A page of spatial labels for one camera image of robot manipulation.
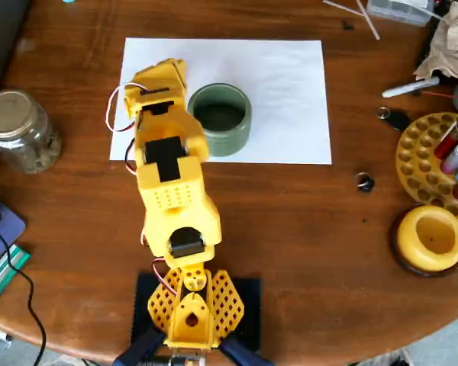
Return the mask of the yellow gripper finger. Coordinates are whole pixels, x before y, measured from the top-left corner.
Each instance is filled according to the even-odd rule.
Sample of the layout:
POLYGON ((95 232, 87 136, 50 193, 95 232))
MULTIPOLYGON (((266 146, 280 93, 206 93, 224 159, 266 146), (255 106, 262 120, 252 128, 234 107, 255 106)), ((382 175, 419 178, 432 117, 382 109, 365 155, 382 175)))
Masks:
POLYGON ((132 82, 145 88, 178 88, 177 59, 165 59, 134 74, 132 82))
POLYGON ((185 101, 187 84, 186 84, 186 73, 187 67, 185 61, 182 59, 172 59, 172 65, 176 71, 177 87, 176 87, 176 99, 185 101))

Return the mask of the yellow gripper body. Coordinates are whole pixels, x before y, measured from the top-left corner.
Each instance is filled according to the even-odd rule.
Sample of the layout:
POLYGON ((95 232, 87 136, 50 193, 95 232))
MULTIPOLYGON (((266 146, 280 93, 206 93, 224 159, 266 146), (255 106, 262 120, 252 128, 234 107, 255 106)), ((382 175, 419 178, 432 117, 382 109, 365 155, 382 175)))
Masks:
POLYGON ((124 93, 126 115, 134 126, 192 126, 185 108, 185 88, 176 85, 152 88, 129 85, 124 93))

